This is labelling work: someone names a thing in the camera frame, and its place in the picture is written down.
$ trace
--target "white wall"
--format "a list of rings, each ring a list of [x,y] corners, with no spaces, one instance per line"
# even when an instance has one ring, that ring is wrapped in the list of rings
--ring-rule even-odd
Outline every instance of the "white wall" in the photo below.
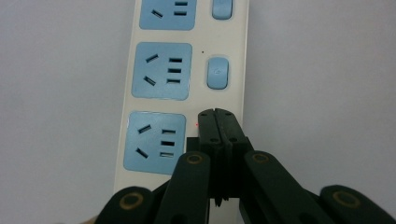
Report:
[[[134,1],[0,1],[0,223],[112,195]],[[251,0],[244,128],[303,187],[396,217],[396,2]]]

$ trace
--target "power switch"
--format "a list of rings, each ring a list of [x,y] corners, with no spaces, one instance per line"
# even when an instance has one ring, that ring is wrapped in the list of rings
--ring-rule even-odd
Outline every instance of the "power switch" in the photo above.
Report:
[[[223,90],[228,83],[228,60],[215,57],[209,59],[207,67],[207,86],[213,90]]]
[[[213,0],[212,16],[216,20],[228,20],[233,14],[233,0]]]

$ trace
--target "white power strip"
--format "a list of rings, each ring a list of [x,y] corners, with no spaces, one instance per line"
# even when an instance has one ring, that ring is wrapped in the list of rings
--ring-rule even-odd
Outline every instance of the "white power strip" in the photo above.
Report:
[[[115,191],[169,180],[198,113],[222,108],[242,124],[247,30],[248,0],[136,0]],[[210,223],[236,223],[237,202]]]

